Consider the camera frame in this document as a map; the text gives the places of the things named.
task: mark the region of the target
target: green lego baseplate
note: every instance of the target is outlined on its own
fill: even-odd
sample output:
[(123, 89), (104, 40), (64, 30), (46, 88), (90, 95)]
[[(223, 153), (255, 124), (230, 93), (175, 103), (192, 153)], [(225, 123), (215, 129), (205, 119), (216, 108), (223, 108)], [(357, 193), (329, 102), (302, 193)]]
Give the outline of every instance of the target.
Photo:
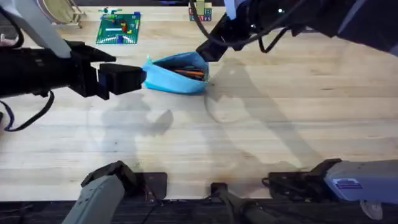
[(136, 44), (141, 14), (104, 14), (101, 16), (96, 44)]

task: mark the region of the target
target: yellow lego brick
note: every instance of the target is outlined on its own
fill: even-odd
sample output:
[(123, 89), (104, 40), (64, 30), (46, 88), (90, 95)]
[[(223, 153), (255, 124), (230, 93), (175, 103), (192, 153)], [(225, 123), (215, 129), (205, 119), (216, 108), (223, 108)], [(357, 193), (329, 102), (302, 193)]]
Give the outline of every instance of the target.
[(197, 13), (198, 15), (205, 14), (205, 0), (197, 0)]

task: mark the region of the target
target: wooden tabletop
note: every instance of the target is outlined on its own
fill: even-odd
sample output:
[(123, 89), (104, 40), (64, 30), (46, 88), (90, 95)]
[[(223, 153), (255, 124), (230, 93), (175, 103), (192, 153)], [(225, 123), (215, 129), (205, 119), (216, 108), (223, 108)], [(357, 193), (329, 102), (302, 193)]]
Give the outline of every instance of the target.
[[(95, 45), (98, 9), (83, 8), (82, 30), (60, 34), (118, 63), (140, 66), (147, 55), (193, 51), (205, 40), (186, 7), (124, 7), (142, 12), (137, 45)], [(214, 8), (209, 30), (222, 13)], [(0, 134), (0, 200), (75, 200), (89, 172), (117, 160), (134, 171), (168, 173), (167, 198), (203, 198), (212, 182), (259, 198), (269, 196), (261, 178), (271, 171), (310, 169), (335, 157), (398, 159), (394, 56), (321, 34), (286, 35), (267, 55), (256, 43), (228, 50), (210, 74), (196, 96), (143, 88), (103, 101), (56, 90), (42, 119)], [(46, 99), (5, 101), (21, 124)]]

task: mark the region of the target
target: blue pencil case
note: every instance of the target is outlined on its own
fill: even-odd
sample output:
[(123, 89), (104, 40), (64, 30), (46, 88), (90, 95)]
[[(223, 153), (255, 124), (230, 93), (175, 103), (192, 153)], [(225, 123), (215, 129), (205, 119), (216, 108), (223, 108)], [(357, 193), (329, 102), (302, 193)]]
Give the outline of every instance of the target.
[[(194, 80), (165, 68), (184, 66), (202, 69), (205, 74), (204, 79)], [(158, 60), (148, 57), (142, 69), (147, 72), (145, 86), (153, 90), (183, 94), (200, 93), (205, 90), (208, 83), (209, 64), (196, 52), (175, 54)]]

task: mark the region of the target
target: blue lego brick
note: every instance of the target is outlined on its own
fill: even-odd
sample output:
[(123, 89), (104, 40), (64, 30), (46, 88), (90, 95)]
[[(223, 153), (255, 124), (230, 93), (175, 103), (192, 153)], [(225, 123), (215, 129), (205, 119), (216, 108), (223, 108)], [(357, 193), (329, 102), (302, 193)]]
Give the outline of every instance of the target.
[(206, 9), (205, 9), (205, 15), (206, 15), (206, 16), (211, 15), (211, 8), (206, 8)]
[(123, 44), (123, 35), (118, 35), (118, 38), (116, 39), (117, 44)]
[(205, 16), (204, 20), (205, 20), (205, 21), (211, 21), (211, 15)]

